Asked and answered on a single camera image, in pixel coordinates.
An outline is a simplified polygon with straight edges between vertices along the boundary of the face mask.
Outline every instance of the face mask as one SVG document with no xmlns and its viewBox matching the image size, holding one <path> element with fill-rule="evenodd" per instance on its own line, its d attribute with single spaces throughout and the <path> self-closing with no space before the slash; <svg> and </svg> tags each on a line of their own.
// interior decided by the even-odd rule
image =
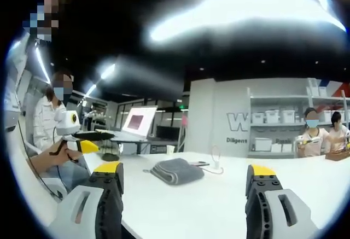
<svg viewBox="0 0 350 239">
<path fill-rule="evenodd" d="M 318 125 L 318 120 L 306 120 L 306 124 L 310 128 L 316 128 Z"/>
<path fill-rule="evenodd" d="M 58 98 L 60 101 L 63 101 L 65 95 L 64 88 L 54 88 L 54 93 L 56 98 Z"/>
</svg>

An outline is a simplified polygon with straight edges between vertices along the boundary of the smartphone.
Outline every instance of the smartphone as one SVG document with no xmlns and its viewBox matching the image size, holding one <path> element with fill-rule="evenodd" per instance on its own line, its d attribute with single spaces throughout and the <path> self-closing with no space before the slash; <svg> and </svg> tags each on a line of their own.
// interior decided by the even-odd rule
<svg viewBox="0 0 350 239">
<path fill-rule="evenodd" d="M 201 166 L 208 166 L 209 163 L 205 161 L 196 161 L 196 162 L 189 162 L 190 165 L 201 167 Z"/>
</svg>

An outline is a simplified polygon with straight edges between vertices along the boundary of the hand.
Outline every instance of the hand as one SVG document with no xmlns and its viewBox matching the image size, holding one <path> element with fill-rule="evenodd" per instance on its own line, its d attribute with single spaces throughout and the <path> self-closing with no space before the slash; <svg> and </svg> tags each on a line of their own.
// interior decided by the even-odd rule
<svg viewBox="0 0 350 239">
<path fill-rule="evenodd" d="M 52 145 L 49 149 L 47 149 L 45 152 L 49 155 L 49 153 L 54 153 L 59 148 L 62 141 L 56 142 L 54 145 Z M 69 150 L 67 148 L 67 143 L 65 143 L 58 155 L 49 155 L 50 161 L 53 166 L 60 166 L 64 164 L 65 162 L 69 161 L 68 155 L 73 159 L 77 160 L 79 159 L 83 154 L 77 150 Z"/>
</svg>

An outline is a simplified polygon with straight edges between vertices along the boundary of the gray towel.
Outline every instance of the gray towel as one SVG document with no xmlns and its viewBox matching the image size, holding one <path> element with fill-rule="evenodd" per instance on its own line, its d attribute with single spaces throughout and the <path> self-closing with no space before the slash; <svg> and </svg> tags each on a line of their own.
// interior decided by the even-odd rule
<svg viewBox="0 0 350 239">
<path fill-rule="evenodd" d="M 184 159 L 160 161 L 150 172 L 169 185 L 190 183 L 204 176 L 201 168 L 190 165 Z"/>
</svg>

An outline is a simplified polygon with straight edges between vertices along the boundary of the monitor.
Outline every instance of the monitor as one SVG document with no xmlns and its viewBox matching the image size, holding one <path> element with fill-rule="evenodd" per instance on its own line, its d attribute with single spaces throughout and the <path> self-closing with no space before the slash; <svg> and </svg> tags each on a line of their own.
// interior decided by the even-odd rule
<svg viewBox="0 0 350 239">
<path fill-rule="evenodd" d="M 141 106 L 131 108 L 122 130 L 146 137 L 156 111 L 157 106 Z"/>
</svg>

